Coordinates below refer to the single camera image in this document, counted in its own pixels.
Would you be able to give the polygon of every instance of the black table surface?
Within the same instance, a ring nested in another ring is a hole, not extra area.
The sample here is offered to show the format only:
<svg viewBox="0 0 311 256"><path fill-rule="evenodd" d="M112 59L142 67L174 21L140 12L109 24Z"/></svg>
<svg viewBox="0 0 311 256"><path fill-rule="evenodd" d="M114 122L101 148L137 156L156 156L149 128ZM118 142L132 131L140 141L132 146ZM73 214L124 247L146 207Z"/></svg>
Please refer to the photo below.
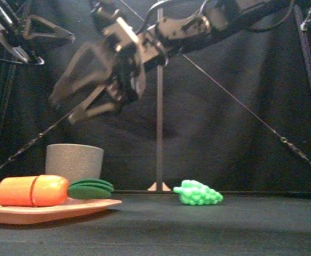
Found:
<svg viewBox="0 0 311 256"><path fill-rule="evenodd" d="M311 255L311 199L224 195L186 206L176 194L113 194L86 216L0 224L0 255Z"/></svg>

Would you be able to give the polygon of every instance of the black cable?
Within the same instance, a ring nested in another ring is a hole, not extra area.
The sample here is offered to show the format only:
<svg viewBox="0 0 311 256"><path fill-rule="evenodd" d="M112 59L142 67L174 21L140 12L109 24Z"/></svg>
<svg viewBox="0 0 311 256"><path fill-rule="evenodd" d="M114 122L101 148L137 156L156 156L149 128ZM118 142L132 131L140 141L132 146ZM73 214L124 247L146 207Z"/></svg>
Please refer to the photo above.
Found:
<svg viewBox="0 0 311 256"><path fill-rule="evenodd" d="M18 66L41 66L41 65L43 65L43 60L39 57L37 57L35 63L23 63L19 61L6 60L6 59L1 59L1 58L0 58L0 62L7 63L10 65L18 65Z"/></svg>
<svg viewBox="0 0 311 256"><path fill-rule="evenodd" d="M287 20L288 16L291 15L292 10L293 10L293 5L295 5L295 0L289 0L287 13L285 13L284 17L273 25L271 25L267 28L248 27L244 30L248 31L248 32L252 32L252 33L263 33L263 32L268 32L272 29L275 29L276 27L279 27L283 24L283 22Z"/></svg>
<svg viewBox="0 0 311 256"><path fill-rule="evenodd" d="M136 34L138 34L140 32L144 31L145 27L148 26L148 21L149 21L149 18L153 14L153 12L158 9L158 8L162 8L162 7L166 7L169 5L173 5L173 4L177 4L178 2L182 2L182 1L189 1L189 0L162 0L160 2L157 2L156 4L153 4L148 10L148 13L145 15L145 18L142 20L142 24L141 24L141 27L138 28L138 30L136 31Z"/></svg>

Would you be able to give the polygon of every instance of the gray cup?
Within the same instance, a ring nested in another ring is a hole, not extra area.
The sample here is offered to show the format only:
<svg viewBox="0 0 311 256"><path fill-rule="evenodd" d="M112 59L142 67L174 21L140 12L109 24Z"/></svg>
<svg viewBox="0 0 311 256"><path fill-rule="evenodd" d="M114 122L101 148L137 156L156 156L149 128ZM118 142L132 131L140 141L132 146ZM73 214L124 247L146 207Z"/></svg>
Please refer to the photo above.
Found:
<svg viewBox="0 0 311 256"><path fill-rule="evenodd" d="M58 175L73 182L98 178L104 150L80 144L51 144L46 146L45 174Z"/></svg>

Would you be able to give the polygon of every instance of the black wall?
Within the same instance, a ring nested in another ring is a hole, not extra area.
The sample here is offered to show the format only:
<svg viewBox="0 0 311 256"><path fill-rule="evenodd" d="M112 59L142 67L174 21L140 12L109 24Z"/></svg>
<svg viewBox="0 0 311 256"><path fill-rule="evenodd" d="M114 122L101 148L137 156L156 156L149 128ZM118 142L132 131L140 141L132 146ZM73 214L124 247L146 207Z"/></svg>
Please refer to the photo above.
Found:
<svg viewBox="0 0 311 256"><path fill-rule="evenodd" d="M156 1L125 2L144 17ZM116 3L128 23L138 28L138 18ZM184 17L197 5L182 3L164 15ZM10 70L0 65L0 103L6 104L6 112L0 113L0 164L76 104L66 102L54 110L47 97L80 45L100 39L88 1L34 1L31 12L72 31L76 41L42 52L42 67ZM272 24L281 14L264 18L257 25ZM116 189L146 189L160 166L169 186L182 179L196 179L217 190L311 191L311 166L277 136L285 137L311 159L311 93L296 29L291 16L268 33L240 32L201 51L169 60L162 78L162 138L156 138L157 82L152 70L141 100L125 106L117 116L100 116L74 126L62 122L0 171L0 180L41 174L46 145L67 142L105 150L101 178ZM161 163L156 163L158 142Z"/></svg>

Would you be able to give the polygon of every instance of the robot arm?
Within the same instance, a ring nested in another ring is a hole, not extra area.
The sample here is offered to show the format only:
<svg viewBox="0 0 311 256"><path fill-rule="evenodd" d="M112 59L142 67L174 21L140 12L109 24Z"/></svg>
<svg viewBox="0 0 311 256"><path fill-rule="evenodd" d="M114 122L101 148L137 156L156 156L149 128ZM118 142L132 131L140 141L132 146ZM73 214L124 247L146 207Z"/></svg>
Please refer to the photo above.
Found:
<svg viewBox="0 0 311 256"><path fill-rule="evenodd" d="M157 2L149 13L180 1ZM212 7L208 7L208 2L213 2ZM202 49L221 41L283 8L288 7L291 11L295 4L307 8L311 0L205 0L198 12L185 19L164 17L146 29L144 23L141 29L133 32L113 0L97 1L92 16L104 41L85 44L78 49L54 85L50 103L58 104L82 87L93 84L96 89L69 115L70 123L102 112L118 111L124 104L141 97L148 70L157 65L165 65L172 56ZM90 63L92 67L81 76L80 63L85 67ZM93 103L101 99L102 94L108 95L110 101L90 107L96 105Z"/></svg>
<svg viewBox="0 0 311 256"><path fill-rule="evenodd" d="M19 18L15 12L21 6L18 1L0 0L0 44L19 61L18 63L39 65L42 64L42 59L37 56L39 44L47 45L49 48L72 42L74 37L70 32L35 15Z"/></svg>

